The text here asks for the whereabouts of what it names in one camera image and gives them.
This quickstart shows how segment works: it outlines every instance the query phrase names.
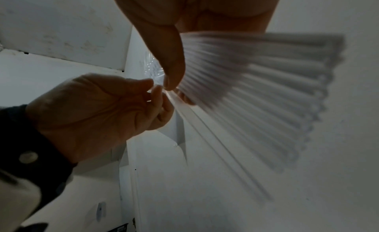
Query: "plastic wrapper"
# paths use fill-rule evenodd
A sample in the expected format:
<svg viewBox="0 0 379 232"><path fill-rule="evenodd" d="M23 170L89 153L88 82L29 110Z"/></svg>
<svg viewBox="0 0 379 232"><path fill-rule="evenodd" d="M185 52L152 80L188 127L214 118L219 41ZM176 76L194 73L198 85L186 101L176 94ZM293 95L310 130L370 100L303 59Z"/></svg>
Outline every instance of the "plastic wrapper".
<svg viewBox="0 0 379 232"><path fill-rule="evenodd" d="M196 32L182 34L182 41L186 73L178 89L271 169L282 172L293 166L312 124L325 110L343 36ZM146 56L145 75L163 83L163 69L151 54ZM250 180L247 187L269 200L238 161L230 160L233 154L201 118L174 92L168 96L214 152L228 156L229 167Z"/></svg>

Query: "black cuff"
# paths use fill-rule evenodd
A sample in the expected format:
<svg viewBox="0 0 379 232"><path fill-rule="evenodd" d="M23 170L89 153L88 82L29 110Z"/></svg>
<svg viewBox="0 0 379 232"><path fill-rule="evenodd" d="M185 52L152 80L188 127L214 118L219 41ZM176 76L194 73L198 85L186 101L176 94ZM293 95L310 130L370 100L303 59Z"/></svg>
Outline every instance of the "black cuff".
<svg viewBox="0 0 379 232"><path fill-rule="evenodd" d="M73 165L32 126L25 108L0 110L0 169L40 188L37 211L63 192Z"/></svg>

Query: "human hand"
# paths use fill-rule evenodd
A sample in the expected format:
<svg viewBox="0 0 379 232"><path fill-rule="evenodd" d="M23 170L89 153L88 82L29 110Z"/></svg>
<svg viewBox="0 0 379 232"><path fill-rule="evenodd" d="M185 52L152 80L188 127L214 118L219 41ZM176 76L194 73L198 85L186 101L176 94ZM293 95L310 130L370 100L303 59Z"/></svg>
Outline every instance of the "human hand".
<svg viewBox="0 0 379 232"><path fill-rule="evenodd" d="M180 32L263 33L279 0L115 0L165 71L165 89L184 76Z"/></svg>
<svg viewBox="0 0 379 232"><path fill-rule="evenodd" d="M153 80L86 74L67 80L26 107L35 128L72 163L164 126L174 107Z"/></svg>

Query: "white ceiling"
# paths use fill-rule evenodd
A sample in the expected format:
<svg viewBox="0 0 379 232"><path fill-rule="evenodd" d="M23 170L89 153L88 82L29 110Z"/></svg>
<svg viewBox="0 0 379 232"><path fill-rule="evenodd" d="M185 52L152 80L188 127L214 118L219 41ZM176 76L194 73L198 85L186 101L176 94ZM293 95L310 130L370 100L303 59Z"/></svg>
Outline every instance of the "white ceiling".
<svg viewBox="0 0 379 232"><path fill-rule="evenodd" d="M7 49L123 70L131 28L113 0L0 0Z"/></svg>

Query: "white wall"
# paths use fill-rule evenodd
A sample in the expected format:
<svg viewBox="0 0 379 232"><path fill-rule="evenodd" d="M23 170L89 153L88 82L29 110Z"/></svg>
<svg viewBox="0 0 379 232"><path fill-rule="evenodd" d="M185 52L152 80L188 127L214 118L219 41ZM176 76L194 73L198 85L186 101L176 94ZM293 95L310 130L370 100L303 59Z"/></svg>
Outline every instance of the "white wall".
<svg viewBox="0 0 379 232"><path fill-rule="evenodd" d="M316 124L312 141L293 170L280 175L270 171L227 133L218 132L274 203L265 208L254 204L185 123L187 162L182 150L157 132L128 143L141 230L378 231L377 1L281 0L270 31L342 32L348 47L330 86L329 110L322 114L323 122ZM144 47L135 31L133 46L139 55L127 61L126 71L139 76Z"/></svg>
<svg viewBox="0 0 379 232"><path fill-rule="evenodd" d="M70 77L94 72L122 72L22 52L0 52L0 106L26 104ZM75 168L77 175L61 196L24 222L49 222L47 231L106 232L122 225L118 161L111 153ZM106 203L106 217L95 221L97 204Z"/></svg>

